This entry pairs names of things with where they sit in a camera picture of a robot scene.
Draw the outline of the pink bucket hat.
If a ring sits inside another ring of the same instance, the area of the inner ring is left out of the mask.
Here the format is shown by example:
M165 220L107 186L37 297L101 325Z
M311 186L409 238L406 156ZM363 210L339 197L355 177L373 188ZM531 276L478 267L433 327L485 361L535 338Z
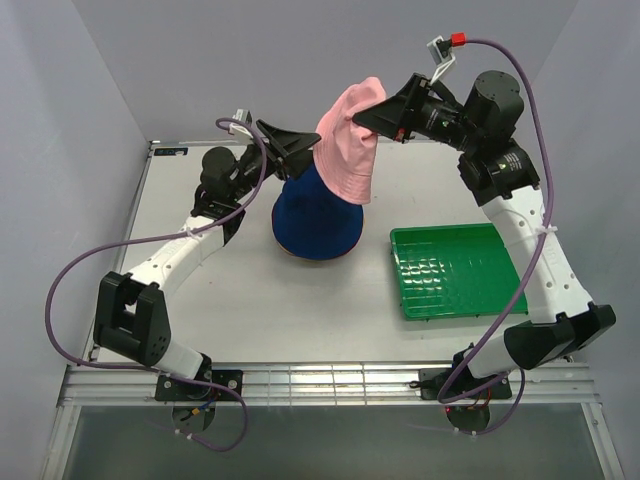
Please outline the pink bucket hat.
M320 119L321 140L313 147L314 164L325 186L354 205L371 201L378 135L357 125L354 116L386 99L377 77L349 86Z

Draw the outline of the dark red bucket hat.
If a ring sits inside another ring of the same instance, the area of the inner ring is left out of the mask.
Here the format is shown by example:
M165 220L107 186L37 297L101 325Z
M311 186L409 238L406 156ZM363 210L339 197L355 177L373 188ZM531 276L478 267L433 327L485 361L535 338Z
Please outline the dark red bucket hat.
M360 244L365 216L362 210L345 216L291 216L272 213L272 231L277 244L307 258L330 258Z

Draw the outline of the green plastic tray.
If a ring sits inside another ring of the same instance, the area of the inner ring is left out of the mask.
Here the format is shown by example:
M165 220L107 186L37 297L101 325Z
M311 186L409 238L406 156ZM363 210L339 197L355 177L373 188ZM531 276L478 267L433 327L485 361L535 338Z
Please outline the green plastic tray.
M396 228L390 245L407 321L495 317L519 285L490 223Z

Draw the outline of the aluminium front rail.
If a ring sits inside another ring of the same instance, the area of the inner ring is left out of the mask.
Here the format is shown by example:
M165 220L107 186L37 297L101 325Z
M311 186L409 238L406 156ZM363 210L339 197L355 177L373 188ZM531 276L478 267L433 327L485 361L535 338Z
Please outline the aluminium front rail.
M250 406L413 405L422 401L411 384L446 369L439 363L231 364L220 366L222 380ZM510 394L494 391L494 405L517 393L524 404L597 403L600 396L584 363L552 362L524 378L511 373ZM196 405L201 392L149 372L72 367L59 396L62 406Z

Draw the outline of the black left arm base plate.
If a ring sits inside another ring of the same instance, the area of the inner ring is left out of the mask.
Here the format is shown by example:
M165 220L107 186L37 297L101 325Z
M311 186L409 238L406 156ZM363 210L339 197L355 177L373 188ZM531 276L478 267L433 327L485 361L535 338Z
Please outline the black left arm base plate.
M160 402L234 401L242 394L244 372L238 369L214 369L194 383L160 375L153 398Z

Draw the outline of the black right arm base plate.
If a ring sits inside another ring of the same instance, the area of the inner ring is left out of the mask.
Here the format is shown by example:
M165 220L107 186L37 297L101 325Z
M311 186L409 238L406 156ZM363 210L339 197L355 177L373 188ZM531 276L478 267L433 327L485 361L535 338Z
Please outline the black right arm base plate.
M435 400L441 387L445 384L452 368L424 368L418 371L418 377L408 383L412 389L420 391L422 400ZM507 400L512 397L512 390L506 377L491 375L489 377L476 379L470 374L461 374L447 390L444 397L462 395L469 391L478 389L488 384L488 388L477 392L474 398L487 399L491 395L492 399Z

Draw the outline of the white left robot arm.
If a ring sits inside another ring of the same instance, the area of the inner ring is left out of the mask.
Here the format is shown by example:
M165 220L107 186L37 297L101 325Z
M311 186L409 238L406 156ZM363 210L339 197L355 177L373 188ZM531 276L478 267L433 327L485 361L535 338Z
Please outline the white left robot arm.
M179 232L153 255L125 273L110 272L100 282L93 340L136 364L177 376L190 399L212 387L210 358L174 339L168 298L209 256L226 246L244 219L241 201L264 180L297 179L312 165L317 133L283 130L262 120L228 123L245 150L213 147L202 158L194 204Z

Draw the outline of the blue bucket hat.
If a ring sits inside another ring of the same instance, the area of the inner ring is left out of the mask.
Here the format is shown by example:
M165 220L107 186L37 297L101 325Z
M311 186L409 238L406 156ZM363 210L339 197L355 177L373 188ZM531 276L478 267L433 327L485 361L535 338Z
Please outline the blue bucket hat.
M288 179L271 213L276 242L289 254L313 261L348 254L358 244L364 211L332 193L314 166Z

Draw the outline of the yellow bucket hat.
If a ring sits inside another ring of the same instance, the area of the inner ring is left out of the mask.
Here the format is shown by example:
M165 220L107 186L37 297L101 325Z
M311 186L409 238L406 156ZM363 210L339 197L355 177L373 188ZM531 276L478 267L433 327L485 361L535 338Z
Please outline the yellow bucket hat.
M279 249L284 252L286 255L288 255L289 257L296 259L297 261L301 261L301 262L307 262L309 264L324 264L327 262L332 262L332 261L337 261L339 259L342 259L348 255L351 254L351 252L355 249L355 245L353 248L347 250L344 253L341 253L337 256L333 256L330 258L307 258L305 256L300 256L300 255L296 255L294 253L292 253L291 251L289 251L288 249L286 249L284 246L282 246L281 244L277 244Z

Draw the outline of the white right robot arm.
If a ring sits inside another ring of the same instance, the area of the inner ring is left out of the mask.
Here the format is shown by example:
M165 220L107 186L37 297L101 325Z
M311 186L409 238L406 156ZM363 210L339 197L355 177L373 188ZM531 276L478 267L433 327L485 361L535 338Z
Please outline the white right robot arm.
M405 143L417 133L459 152L458 170L490 220L520 280L528 320L499 337L491 327L473 347L454 356L436 380L441 402L474 397L515 369L532 370L584 348L616 322L571 268L551 225L551 194L529 155L514 140L524 110L520 84L490 70L474 81L464 103L441 83L415 74L394 96L353 116L356 125Z

